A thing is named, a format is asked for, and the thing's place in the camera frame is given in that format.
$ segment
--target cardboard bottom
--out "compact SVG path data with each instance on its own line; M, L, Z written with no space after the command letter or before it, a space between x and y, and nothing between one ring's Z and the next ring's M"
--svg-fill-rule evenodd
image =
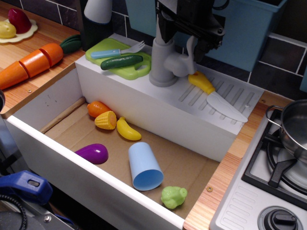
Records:
M185 219L216 170L219 162L197 154L137 126L131 124L130 126L141 133L142 139L140 141L150 145L165 176L159 187L141 193L156 203L164 205L161 201L163 188L166 186L186 188L188 196L185 202L171 210ZM99 167L133 187L128 149L136 141L124 139L116 129L104 130L96 127L94 118L88 115L87 103L75 109L47 131L45 135L74 152L90 144L103 144L108 150L109 158L105 163L93 165L93 167Z

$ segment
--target toy cucumber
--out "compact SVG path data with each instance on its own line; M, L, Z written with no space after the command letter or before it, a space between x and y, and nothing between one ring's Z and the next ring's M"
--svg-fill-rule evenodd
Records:
M142 61L143 57L141 55L126 55L120 57L113 57L103 61L100 65L100 68L102 70L108 70L125 66L131 66Z

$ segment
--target white lamp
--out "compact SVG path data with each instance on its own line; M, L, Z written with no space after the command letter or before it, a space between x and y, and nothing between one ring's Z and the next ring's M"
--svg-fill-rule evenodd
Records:
M112 15L112 0L88 0L84 15L94 23L108 24Z

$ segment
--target cooking pot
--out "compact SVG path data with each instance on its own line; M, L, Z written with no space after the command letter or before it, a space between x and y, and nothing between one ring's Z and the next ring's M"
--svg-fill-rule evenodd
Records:
M283 110L281 125L268 117L268 111L273 107ZM294 101L286 107L272 105L266 110L266 117L279 126L279 136L284 147L299 161L307 164L307 100Z

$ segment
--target pot handle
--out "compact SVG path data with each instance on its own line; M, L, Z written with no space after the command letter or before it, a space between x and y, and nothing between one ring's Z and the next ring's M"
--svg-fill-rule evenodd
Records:
M265 116L267 117L268 121L273 123L274 125L279 126L280 128L283 128L280 124L277 124L276 122L272 121L269 119L269 115L268 112L270 111L270 109L272 108L279 108L279 109L284 109L283 107L277 106L277 105L271 105L269 108L267 108L267 110L265 111Z

